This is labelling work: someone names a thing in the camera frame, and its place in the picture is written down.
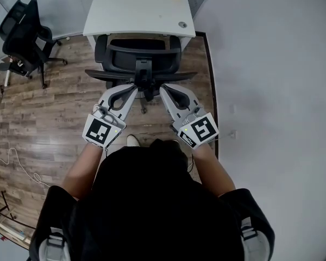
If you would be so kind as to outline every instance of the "wooden floor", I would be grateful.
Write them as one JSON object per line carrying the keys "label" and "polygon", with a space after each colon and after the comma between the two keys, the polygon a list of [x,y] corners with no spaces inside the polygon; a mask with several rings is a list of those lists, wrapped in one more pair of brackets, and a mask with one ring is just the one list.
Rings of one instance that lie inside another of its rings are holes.
{"label": "wooden floor", "polygon": [[[105,82],[90,78],[84,72],[85,69],[101,69],[95,63],[93,50],[85,37],[63,40],[61,47],[54,47],[51,57],[65,58],[68,65],[45,65],[48,85],[45,90],[41,89],[36,71],[31,80],[11,75],[0,108],[0,158],[7,161],[8,149],[14,147],[30,175],[38,173],[49,185],[59,185],[85,146],[81,136],[84,124],[104,92]],[[180,70],[198,72],[193,80],[180,84],[191,89],[206,111],[213,113],[208,60],[202,37],[192,39],[184,50]],[[0,72],[1,84],[4,79],[5,73]],[[148,104],[147,114],[141,114],[140,109],[140,102],[136,100],[126,119],[127,128],[109,147],[109,153],[124,146],[128,134],[134,134],[142,146],[149,145],[156,138],[175,138],[169,129],[171,117],[159,97]],[[190,157],[189,148],[181,145]],[[195,168],[193,177],[198,180]],[[13,154],[9,165],[0,162],[0,191],[3,190],[8,205],[16,206],[14,215],[17,220],[35,226],[48,188],[29,179]],[[14,222],[11,224],[28,236],[33,232]]]}

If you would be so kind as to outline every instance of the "chair armrest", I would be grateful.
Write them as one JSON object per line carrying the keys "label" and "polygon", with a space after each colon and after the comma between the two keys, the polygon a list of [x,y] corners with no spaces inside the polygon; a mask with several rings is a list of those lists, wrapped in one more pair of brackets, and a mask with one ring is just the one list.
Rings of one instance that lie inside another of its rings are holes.
{"label": "chair armrest", "polygon": [[156,82],[175,82],[181,80],[192,79],[198,72],[178,72],[171,74],[154,74],[153,78]]}
{"label": "chair armrest", "polygon": [[0,71],[11,71],[21,76],[25,76],[27,73],[26,71],[22,71],[22,69],[17,65],[16,62],[0,63]]}
{"label": "chair armrest", "polygon": [[40,35],[39,33],[37,34],[37,36],[39,37],[39,39],[41,39],[41,40],[43,40],[43,41],[45,41],[45,42],[47,42],[49,44],[55,44],[57,42],[57,41],[54,41],[52,39],[47,39],[47,38],[43,37],[42,35]]}
{"label": "chair armrest", "polygon": [[94,51],[94,58],[97,63],[102,63],[104,61],[107,45],[108,45],[107,35],[101,35],[97,38],[96,49]]}
{"label": "chair armrest", "polygon": [[134,80],[134,73],[124,72],[108,72],[108,71],[97,71],[97,70],[85,70],[90,77],[97,78],[103,81],[115,81],[115,80]]}
{"label": "chair armrest", "polygon": [[180,39],[176,36],[170,36],[170,49],[180,49],[181,51],[181,42],[180,42]]}
{"label": "chair armrest", "polygon": [[153,55],[164,55],[164,54],[181,54],[181,50],[178,48],[174,48],[170,50],[160,50],[160,49],[125,48],[125,47],[108,45],[107,49],[116,52],[135,54],[137,57],[151,57]]}
{"label": "chair armrest", "polygon": [[39,58],[41,59],[41,61],[42,61],[43,63],[46,63],[47,60],[48,60],[48,56],[46,56],[46,55],[44,54],[44,52],[41,50],[40,47],[37,46],[36,43],[34,43],[34,50],[35,50],[36,53],[38,54],[38,56],[39,56]]}

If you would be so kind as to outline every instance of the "black office chair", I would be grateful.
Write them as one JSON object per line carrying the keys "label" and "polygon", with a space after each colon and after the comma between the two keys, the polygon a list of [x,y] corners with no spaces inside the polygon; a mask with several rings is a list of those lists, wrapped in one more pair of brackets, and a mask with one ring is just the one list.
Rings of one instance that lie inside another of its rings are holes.
{"label": "black office chair", "polygon": [[[67,65],[65,59],[49,57],[53,46],[61,45],[61,42],[52,40],[51,30],[41,25],[37,0],[31,0],[29,4],[18,0],[0,25],[0,37],[4,41],[3,53],[14,60],[12,63],[0,64],[0,70],[10,70],[31,79],[30,74],[39,69],[43,89],[47,87],[44,79],[44,63],[62,61]],[[38,38],[46,42],[42,50],[36,44]]]}
{"label": "black office chair", "polygon": [[161,40],[115,39],[107,44],[107,35],[98,37],[95,60],[104,71],[85,70],[90,77],[107,81],[107,88],[134,83],[150,101],[163,83],[191,79],[197,74],[176,73],[181,61],[181,44],[176,36],[170,37],[170,49],[165,49]]}

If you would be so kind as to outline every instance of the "chair backrest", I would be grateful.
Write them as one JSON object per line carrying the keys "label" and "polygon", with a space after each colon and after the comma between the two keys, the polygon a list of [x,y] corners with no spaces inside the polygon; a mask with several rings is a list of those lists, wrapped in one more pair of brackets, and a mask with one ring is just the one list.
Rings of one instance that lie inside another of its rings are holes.
{"label": "chair backrest", "polygon": [[17,0],[0,25],[0,38],[5,41],[13,27],[20,22],[27,4]]}
{"label": "chair backrest", "polygon": [[170,37],[170,49],[165,42],[147,39],[116,39],[107,46],[103,66],[107,71],[135,73],[138,60],[149,60],[152,74],[171,74],[178,71],[181,60],[180,40]]}
{"label": "chair backrest", "polygon": [[13,24],[13,20],[16,23],[11,26],[11,30],[5,38],[2,51],[7,55],[19,58],[29,70],[40,61],[38,54],[34,50],[37,34],[42,30],[37,0],[31,0],[20,16],[19,20],[14,19],[12,16],[7,19],[10,21],[5,22],[4,20],[5,24]]}

